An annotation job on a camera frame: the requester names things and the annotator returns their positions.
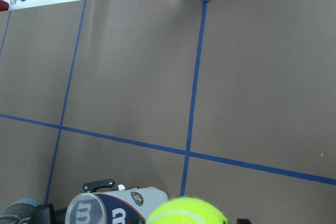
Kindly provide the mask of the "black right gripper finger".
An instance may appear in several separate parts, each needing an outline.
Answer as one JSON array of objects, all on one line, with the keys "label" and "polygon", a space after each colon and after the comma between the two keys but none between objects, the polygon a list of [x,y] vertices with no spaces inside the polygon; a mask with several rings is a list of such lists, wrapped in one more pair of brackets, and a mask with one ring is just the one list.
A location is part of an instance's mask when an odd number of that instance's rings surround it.
[{"label": "black right gripper finger", "polygon": [[238,218],[236,223],[237,224],[252,224],[252,222],[247,218]]}]

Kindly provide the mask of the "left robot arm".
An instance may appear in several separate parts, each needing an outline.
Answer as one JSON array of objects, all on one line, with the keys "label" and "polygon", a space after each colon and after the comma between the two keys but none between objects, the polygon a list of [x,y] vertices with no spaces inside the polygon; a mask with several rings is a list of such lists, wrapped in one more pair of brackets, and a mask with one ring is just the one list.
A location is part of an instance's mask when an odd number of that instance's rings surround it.
[{"label": "left robot arm", "polygon": [[[83,191],[95,193],[99,189],[123,190],[113,179],[85,183]],[[1,223],[65,223],[67,208],[56,210],[53,204],[42,204],[32,198],[23,198],[8,206],[1,214]]]}]

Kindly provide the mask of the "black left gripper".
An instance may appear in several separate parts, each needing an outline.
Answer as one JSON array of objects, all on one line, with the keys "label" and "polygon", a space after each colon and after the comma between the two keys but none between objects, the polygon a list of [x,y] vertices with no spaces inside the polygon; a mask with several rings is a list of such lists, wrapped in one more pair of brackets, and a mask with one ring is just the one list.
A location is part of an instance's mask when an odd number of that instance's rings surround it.
[{"label": "black left gripper", "polygon": [[[111,191],[119,190],[119,186],[113,179],[88,182],[83,185],[85,193],[95,193],[99,189],[108,188]],[[34,224],[65,224],[67,208],[54,209],[53,204],[43,204],[36,207],[32,214]]]}]

